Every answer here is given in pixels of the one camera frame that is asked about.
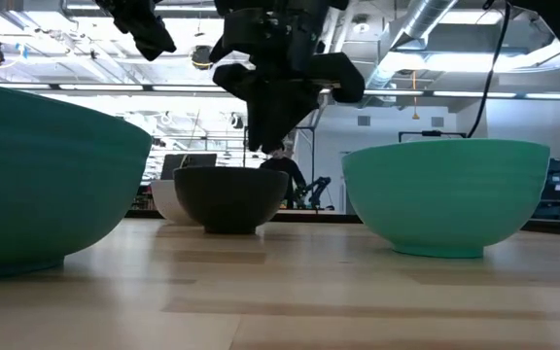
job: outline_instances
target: mint green bowl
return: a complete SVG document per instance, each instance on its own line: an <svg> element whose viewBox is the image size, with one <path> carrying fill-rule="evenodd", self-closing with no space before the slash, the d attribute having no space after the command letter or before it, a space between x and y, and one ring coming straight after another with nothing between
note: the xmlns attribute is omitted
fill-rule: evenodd
<svg viewBox="0 0 560 350"><path fill-rule="evenodd" d="M107 235L151 143L130 123L0 88L0 275L59 265Z"/></svg>
<svg viewBox="0 0 560 350"><path fill-rule="evenodd" d="M361 150L342 166L358 216L397 252L480 258L533 215L549 157L528 142L443 140Z"/></svg>

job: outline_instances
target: wooden table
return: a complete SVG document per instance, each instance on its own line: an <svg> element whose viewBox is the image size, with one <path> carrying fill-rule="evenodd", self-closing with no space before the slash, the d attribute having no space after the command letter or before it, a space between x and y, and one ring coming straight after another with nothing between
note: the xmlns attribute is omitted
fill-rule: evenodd
<svg viewBox="0 0 560 350"><path fill-rule="evenodd" d="M560 349L560 236L465 261L398 255L362 226L163 224L0 280L0 349Z"/></svg>

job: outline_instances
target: bowl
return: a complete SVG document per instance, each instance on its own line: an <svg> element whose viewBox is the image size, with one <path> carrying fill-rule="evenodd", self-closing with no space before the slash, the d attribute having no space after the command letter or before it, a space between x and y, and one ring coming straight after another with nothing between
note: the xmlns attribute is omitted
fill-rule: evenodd
<svg viewBox="0 0 560 350"><path fill-rule="evenodd" d="M190 217L179 203L176 198L173 180L155 180L151 183L151 190L153 191L155 207L164 219L184 227L200 225Z"/></svg>
<svg viewBox="0 0 560 350"><path fill-rule="evenodd" d="M207 233L255 233L280 208L289 175L240 167L174 170L181 205Z"/></svg>
<svg viewBox="0 0 560 350"><path fill-rule="evenodd" d="M151 143L128 122L0 88L0 275L59 265L107 235Z"/></svg>
<svg viewBox="0 0 560 350"><path fill-rule="evenodd" d="M356 213L397 252L479 258L532 216L549 157L528 142L442 140L361 150L342 166Z"/></svg>

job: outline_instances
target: person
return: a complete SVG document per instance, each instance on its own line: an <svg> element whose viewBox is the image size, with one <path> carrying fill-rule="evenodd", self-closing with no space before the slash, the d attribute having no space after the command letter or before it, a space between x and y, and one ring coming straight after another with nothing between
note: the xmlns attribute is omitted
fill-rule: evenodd
<svg viewBox="0 0 560 350"><path fill-rule="evenodd" d="M289 174L289 186L287 186L287 192L285 193L284 198L287 200L287 209L293 209L293 181L295 181L299 188L305 187L306 181L304 180L301 171L299 171L298 164L289 157L286 157L284 151L284 145L279 145L278 148L271 153L271 158L261 164L261 169L284 171Z"/></svg>

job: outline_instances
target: white bowl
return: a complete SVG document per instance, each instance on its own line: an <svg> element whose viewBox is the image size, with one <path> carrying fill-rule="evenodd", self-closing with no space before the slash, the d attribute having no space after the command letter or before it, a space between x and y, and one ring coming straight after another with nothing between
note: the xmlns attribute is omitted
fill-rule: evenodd
<svg viewBox="0 0 560 350"><path fill-rule="evenodd" d="M151 183L151 190L155 207L163 218L180 226L199 226L179 203L173 180L155 180Z"/></svg>

